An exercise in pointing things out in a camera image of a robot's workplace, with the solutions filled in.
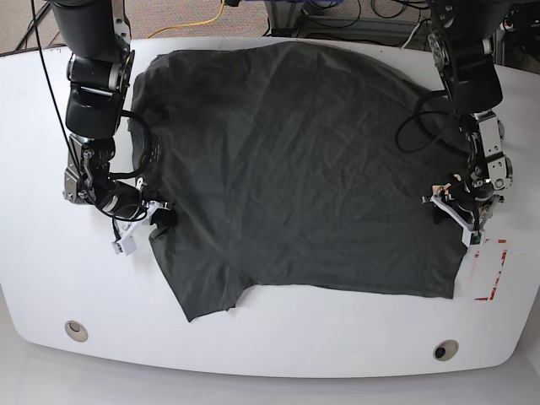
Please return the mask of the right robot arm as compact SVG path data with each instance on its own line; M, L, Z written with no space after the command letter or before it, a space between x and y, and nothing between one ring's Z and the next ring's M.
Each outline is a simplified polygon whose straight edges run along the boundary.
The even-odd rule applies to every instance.
M159 140L137 113L124 110L135 52L123 1L52 1L59 32L72 56L67 64L70 93L61 129L68 149L63 196L90 205L119 222L148 220L166 227L176 221L169 203L148 189ZM138 125L141 150L132 170L111 171L113 139L123 118Z

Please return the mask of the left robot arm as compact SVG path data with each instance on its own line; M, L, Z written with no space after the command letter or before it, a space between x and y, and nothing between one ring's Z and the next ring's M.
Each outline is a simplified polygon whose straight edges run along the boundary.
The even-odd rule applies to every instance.
M494 64L494 34L510 10L508 1L429 1L429 46L448 98L469 144L467 166L455 181L434 186L429 201L462 227L465 246L484 240L484 226L513 169L494 113L503 100Z

